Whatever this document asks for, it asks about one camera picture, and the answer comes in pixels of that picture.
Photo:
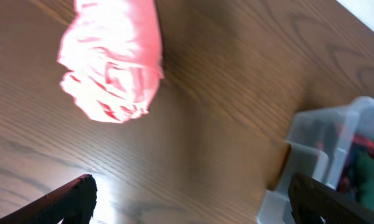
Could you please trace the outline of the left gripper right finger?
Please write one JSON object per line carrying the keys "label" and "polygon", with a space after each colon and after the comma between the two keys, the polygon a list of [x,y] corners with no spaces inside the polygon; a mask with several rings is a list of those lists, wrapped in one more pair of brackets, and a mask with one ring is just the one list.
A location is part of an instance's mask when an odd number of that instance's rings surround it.
{"label": "left gripper right finger", "polygon": [[296,172],[288,189],[296,224],[374,224],[374,212],[315,179]]}

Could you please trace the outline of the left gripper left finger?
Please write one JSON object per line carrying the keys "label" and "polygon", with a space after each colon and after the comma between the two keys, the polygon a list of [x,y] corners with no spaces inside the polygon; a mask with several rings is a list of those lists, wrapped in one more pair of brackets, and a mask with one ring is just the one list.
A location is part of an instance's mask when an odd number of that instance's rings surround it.
{"label": "left gripper left finger", "polygon": [[96,194],[95,179],[83,174],[0,218],[0,224],[89,224],[96,207]]}

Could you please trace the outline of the red navy plaid shirt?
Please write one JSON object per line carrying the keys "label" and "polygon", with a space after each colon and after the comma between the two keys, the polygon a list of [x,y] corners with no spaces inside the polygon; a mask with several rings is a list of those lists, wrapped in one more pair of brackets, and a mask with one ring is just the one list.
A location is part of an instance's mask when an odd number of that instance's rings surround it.
{"label": "red navy plaid shirt", "polygon": [[[325,123],[316,121],[312,125],[314,136],[318,138],[314,145],[322,151],[334,149],[337,138],[340,134],[341,125],[334,123]],[[358,154],[366,152],[374,159],[374,142],[361,134],[355,134],[352,138],[350,150],[345,159],[340,179],[337,184],[337,191],[347,195],[349,198],[357,201],[358,182],[355,163]]]}

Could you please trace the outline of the dark green taped cloth bundle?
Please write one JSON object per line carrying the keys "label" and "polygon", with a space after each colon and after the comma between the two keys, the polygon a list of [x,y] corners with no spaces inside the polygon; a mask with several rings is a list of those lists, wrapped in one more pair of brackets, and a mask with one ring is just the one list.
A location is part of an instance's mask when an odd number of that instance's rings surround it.
{"label": "dark green taped cloth bundle", "polygon": [[366,152],[359,153],[355,171],[358,179],[357,201],[374,212],[374,159]]}

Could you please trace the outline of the pink cloth bundle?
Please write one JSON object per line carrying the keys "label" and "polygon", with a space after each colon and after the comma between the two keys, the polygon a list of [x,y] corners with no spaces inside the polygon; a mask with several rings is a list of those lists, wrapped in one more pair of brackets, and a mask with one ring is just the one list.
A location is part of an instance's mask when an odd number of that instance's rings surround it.
{"label": "pink cloth bundle", "polygon": [[163,78],[154,0],[76,0],[62,38],[62,90],[92,120],[125,123],[148,113]]}

